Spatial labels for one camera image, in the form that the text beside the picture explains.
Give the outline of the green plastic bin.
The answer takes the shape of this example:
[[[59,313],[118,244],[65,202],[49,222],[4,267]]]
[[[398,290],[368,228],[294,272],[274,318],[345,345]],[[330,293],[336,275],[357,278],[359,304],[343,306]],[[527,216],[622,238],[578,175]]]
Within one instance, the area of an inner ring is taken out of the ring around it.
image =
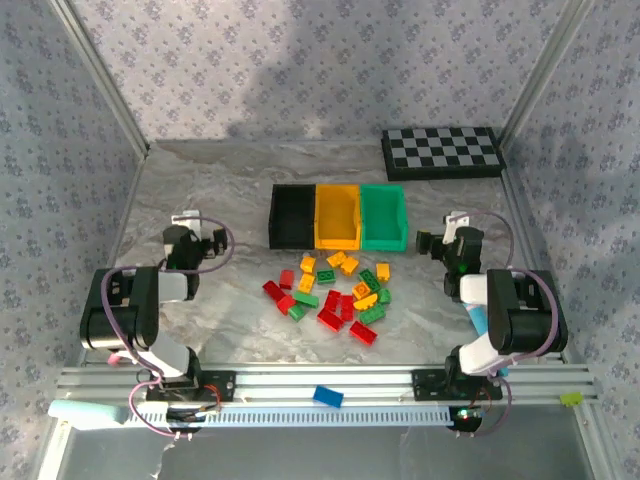
[[[409,222],[403,187],[362,184],[360,205],[361,249],[404,252],[408,244]]]

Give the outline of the black plastic bin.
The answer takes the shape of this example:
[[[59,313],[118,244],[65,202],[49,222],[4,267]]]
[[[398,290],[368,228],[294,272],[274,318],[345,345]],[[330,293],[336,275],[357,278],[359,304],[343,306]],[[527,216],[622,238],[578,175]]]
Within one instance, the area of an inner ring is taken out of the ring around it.
[[[314,184],[274,184],[268,222],[271,250],[314,248]]]

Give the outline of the black grey checkerboard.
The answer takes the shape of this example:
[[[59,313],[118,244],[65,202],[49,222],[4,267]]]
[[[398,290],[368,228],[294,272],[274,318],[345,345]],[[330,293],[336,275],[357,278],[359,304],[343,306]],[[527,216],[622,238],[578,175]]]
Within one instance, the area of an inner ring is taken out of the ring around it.
[[[421,127],[382,132],[390,181],[497,178],[505,161],[490,127]]]

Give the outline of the yellow plastic bin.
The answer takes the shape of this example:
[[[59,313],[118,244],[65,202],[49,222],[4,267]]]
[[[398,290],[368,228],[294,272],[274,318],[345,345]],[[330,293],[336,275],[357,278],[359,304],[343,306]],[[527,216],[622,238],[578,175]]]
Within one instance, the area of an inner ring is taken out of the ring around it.
[[[360,249],[361,207],[358,185],[316,185],[314,246],[319,250]]]

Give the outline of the blue lego brick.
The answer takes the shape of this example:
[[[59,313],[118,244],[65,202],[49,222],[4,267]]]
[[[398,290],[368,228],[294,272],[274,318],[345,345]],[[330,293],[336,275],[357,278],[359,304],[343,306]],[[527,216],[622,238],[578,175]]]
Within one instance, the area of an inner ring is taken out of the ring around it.
[[[315,402],[319,402],[333,408],[340,408],[344,399],[344,394],[318,385],[314,391],[312,399]]]

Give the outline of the light blue foam piece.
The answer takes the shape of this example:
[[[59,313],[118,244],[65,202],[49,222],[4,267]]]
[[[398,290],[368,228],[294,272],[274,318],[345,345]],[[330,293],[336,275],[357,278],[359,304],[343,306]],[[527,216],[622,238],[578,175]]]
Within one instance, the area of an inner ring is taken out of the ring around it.
[[[124,407],[77,400],[54,400],[48,415],[66,421],[78,430],[119,428],[128,419],[129,410]]]

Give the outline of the aluminium side rail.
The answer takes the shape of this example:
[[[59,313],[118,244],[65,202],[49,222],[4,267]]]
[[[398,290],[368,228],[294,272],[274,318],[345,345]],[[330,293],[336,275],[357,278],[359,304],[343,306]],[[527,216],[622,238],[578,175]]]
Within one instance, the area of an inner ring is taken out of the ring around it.
[[[124,225],[130,211],[130,196],[135,190],[139,167],[144,159],[132,148],[103,150],[86,157],[85,172],[78,187],[83,209],[75,232],[88,235],[83,246],[81,282],[78,287],[78,312],[74,315],[75,355],[84,351],[80,340],[80,321],[94,272],[115,264]]]
[[[504,161],[502,181],[516,244],[517,259],[513,261],[513,266],[547,271],[555,288],[558,306],[562,307],[563,294],[548,258],[548,244],[533,215],[525,182],[521,179],[517,162],[508,154],[504,154]]]

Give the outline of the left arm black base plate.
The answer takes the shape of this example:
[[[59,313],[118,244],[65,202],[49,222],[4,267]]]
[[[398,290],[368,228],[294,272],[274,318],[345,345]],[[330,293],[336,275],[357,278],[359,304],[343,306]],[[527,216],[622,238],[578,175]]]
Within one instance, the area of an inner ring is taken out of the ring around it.
[[[160,387],[149,387],[147,401],[216,403],[234,399],[234,371],[203,371],[194,378],[187,376],[165,380]]]

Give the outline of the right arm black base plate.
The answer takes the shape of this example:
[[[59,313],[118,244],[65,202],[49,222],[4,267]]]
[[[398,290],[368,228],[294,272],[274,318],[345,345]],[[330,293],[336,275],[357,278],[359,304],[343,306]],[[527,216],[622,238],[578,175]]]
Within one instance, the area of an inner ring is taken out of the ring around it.
[[[501,400],[500,386],[480,376],[456,374],[450,377],[444,369],[411,371],[413,396],[416,401]]]

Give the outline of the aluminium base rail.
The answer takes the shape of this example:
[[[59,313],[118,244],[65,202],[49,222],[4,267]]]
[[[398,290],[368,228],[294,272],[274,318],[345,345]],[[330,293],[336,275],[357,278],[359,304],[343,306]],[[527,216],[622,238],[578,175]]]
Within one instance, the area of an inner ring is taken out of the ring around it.
[[[392,405],[413,401],[412,372],[418,365],[236,364],[232,404],[306,406],[320,385],[344,395],[348,405]],[[122,404],[141,376],[134,367],[90,365],[65,368],[54,397],[61,400]],[[586,365],[525,364],[509,369],[513,399],[521,404],[555,404],[579,392],[586,402],[598,399],[594,376]]]

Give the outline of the aluminium frame post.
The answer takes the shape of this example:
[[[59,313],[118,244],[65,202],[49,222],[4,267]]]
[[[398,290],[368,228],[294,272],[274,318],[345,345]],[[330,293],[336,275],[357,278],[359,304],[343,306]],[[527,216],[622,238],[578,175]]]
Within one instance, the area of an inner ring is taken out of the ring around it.
[[[525,126],[545,88],[589,15],[596,0],[566,0],[551,34],[544,44],[511,113],[501,130],[500,147],[508,151],[516,136]]]
[[[71,0],[46,0],[61,21],[71,43],[91,75],[110,110],[114,114],[136,153],[145,158],[149,145],[136,119],[121,95],[118,86],[101,58],[89,31],[84,26]]]

